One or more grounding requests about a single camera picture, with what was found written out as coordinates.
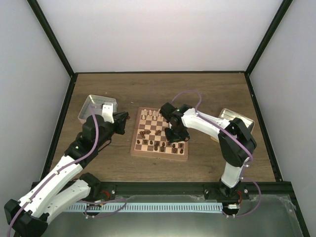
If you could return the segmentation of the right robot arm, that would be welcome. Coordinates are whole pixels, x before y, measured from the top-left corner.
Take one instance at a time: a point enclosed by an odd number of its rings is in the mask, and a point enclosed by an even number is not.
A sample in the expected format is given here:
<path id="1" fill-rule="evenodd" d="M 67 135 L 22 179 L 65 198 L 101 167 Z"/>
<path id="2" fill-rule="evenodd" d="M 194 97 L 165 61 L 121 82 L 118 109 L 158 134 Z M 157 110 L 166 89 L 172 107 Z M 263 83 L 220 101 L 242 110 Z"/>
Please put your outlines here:
<path id="1" fill-rule="evenodd" d="M 219 142 L 226 162 L 219 181 L 219 192 L 223 198 L 232 198 L 237 193 L 242 172 L 253 160 L 252 154 L 257 147 L 245 123 L 240 118 L 232 120 L 215 118 L 186 104 L 176 108 L 166 103 L 159 113 L 169 123 L 165 135 L 170 143 L 188 141 L 189 128 L 207 134 Z"/>

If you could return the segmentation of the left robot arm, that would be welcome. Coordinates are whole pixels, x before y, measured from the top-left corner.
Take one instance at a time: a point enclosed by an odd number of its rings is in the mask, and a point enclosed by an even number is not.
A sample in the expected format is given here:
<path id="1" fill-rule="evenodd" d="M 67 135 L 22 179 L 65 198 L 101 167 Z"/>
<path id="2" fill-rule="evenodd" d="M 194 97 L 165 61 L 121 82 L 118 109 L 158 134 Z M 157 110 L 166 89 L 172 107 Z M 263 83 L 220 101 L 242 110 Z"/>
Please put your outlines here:
<path id="1" fill-rule="evenodd" d="M 22 237 L 40 237 L 48 225 L 72 204 L 100 196 L 100 181 L 90 173 L 83 174 L 69 187 L 72 178 L 98 155 L 99 148 L 114 134 L 125 133 L 128 112 L 114 113 L 108 119 L 90 115 L 56 166 L 26 195 L 10 199 L 4 206 L 9 225 Z"/>

